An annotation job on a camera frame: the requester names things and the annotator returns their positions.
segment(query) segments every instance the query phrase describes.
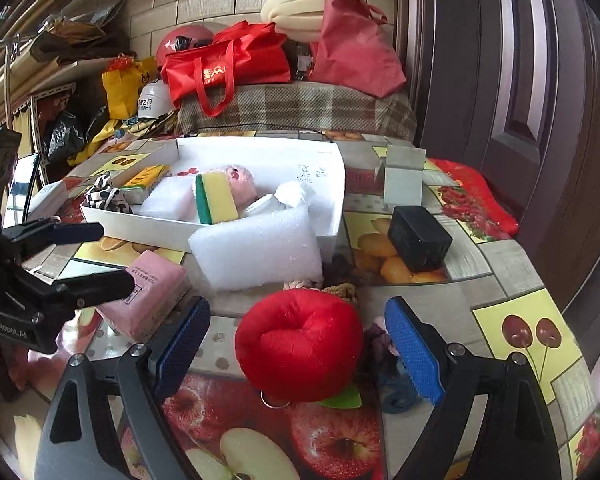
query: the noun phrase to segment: red tote bag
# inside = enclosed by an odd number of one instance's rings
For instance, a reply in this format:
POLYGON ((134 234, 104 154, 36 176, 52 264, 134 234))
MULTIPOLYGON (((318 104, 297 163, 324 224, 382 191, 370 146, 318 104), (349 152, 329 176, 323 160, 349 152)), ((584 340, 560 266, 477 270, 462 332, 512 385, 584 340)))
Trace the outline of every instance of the red tote bag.
POLYGON ((380 25, 386 22, 382 11, 364 0, 326 0, 320 42, 312 44, 314 68, 308 79, 374 97, 397 91, 407 79, 395 50, 383 39, 380 25))
POLYGON ((160 76, 176 107, 184 96, 197 94, 203 112, 216 117, 234 98, 236 85, 291 80, 282 50, 285 40, 273 23, 238 22, 218 32, 210 45, 167 54, 160 76), (205 88, 220 84, 224 84, 224 98, 212 108, 205 88))

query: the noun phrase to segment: black cube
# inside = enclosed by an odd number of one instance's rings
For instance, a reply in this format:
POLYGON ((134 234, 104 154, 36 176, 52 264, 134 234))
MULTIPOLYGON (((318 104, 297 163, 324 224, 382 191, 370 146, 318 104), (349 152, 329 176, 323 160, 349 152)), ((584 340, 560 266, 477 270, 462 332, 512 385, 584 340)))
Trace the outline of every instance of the black cube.
POLYGON ((388 236, 411 272, 439 269, 453 241, 421 205, 396 206, 388 236))

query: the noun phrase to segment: white box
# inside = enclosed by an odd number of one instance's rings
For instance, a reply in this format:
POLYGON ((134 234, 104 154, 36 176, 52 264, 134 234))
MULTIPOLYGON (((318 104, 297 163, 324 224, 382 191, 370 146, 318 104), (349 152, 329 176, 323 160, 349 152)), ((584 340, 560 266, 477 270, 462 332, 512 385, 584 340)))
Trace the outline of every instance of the white box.
MULTIPOLYGON (((113 179, 122 186, 141 170, 169 164, 171 174, 197 168, 208 171, 226 164, 248 168, 258 196, 275 192, 279 184, 298 180, 315 191, 310 215, 320 254, 330 262, 338 236, 344 198, 344 164, 336 144, 273 137, 190 137, 173 139, 113 179)), ((197 223, 195 206, 188 221, 163 220, 81 206, 87 222, 99 222, 104 234, 130 242, 190 253, 189 237, 204 224, 197 223)))

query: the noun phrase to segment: plaid cushion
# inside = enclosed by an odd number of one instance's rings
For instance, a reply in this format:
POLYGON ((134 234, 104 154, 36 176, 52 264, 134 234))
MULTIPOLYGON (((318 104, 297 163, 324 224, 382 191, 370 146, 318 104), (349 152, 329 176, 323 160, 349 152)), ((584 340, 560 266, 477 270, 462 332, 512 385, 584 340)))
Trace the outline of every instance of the plaid cushion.
MULTIPOLYGON (((207 89, 212 105, 224 87, 207 89)), ((323 83, 238 86, 235 98, 218 117, 207 117, 195 95, 182 100, 181 133, 195 135, 262 127, 298 130, 345 130, 413 140, 416 119, 405 92, 376 99, 357 90, 323 83)))

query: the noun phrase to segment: red helmet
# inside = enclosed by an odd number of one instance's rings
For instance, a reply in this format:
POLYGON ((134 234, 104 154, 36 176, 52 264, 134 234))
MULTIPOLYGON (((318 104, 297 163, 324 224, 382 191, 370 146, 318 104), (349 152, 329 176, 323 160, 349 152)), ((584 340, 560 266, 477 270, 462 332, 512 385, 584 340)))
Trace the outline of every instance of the red helmet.
POLYGON ((214 34, 206 27, 202 25, 183 25, 181 27, 174 28, 171 32, 168 32, 162 41, 158 45, 158 50, 155 53, 155 61, 160 68, 164 65, 164 59, 170 52, 176 52, 176 38, 183 36, 190 39, 189 48, 193 48, 197 43, 210 43, 213 41, 214 34))

